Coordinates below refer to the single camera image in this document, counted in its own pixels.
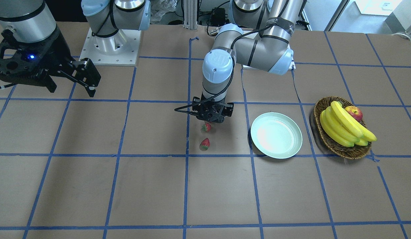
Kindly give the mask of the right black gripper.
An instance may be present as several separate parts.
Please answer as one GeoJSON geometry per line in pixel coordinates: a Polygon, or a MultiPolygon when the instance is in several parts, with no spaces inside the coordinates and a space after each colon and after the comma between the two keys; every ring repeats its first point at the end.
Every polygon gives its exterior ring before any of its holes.
{"type": "MultiPolygon", "coordinates": [[[[10,29],[2,32],[0,49],[20,49],[33,52],[40,57],[39,73],[41,81],[50,93],[54,93],[57,85],[52,77],[65,77],[85,88],[89,97],[94,97],[96,87],[99,85],[101,75],[89,58],[75,60],[69,51],[69,47],[59,27],[50,36],[34,43],[19,42],[16,33],[10,29]]],[[[7,83],[0,89],[15,86],[15,83],[7,83]]]]}

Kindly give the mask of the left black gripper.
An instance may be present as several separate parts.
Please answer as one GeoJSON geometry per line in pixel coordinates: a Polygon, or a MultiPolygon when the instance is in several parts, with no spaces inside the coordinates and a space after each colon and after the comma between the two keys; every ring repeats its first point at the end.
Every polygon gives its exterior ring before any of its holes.
{"type": "Polygon", "coordinates": [[[197,119],[202,121],[222,123],[225,117],[231,117],[234,103],[225,102],[225,97],[221,101],[215,102],[214,99],[205,103],[192,106],[192,112],[197,119]]]}

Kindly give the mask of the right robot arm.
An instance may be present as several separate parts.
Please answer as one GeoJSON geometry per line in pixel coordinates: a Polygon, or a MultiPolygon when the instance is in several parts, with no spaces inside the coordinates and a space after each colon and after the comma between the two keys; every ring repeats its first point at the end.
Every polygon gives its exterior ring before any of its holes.
{"type": "MultiPolygon", "coordinates": [[[[130,50],[125,31],[149,28],[149,0],[83,0],[81,8],[91,33],[93,48],[104,56],[117,56],[130,50]]],[[[101,75],[88,57],[72,57],[66,40],[45,0],[0,0],[0,80],[5,85],[45,87],[55,92],[52,77],[80,84],[94,97],[101,75]]]]}

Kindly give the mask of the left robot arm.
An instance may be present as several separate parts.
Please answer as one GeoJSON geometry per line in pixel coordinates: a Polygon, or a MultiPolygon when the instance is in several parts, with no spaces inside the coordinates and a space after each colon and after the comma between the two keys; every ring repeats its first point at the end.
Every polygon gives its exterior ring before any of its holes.
{"type": "Polygon", "coordinates": [[[289,41],[302,11],[303,0],[231,0],[230,23],[215,36],[202,65],[201,97],[194,97],[189,114],[221,123],[233,113],[225,101],[235,65],[284,75],[292,67],[289,41]]]}

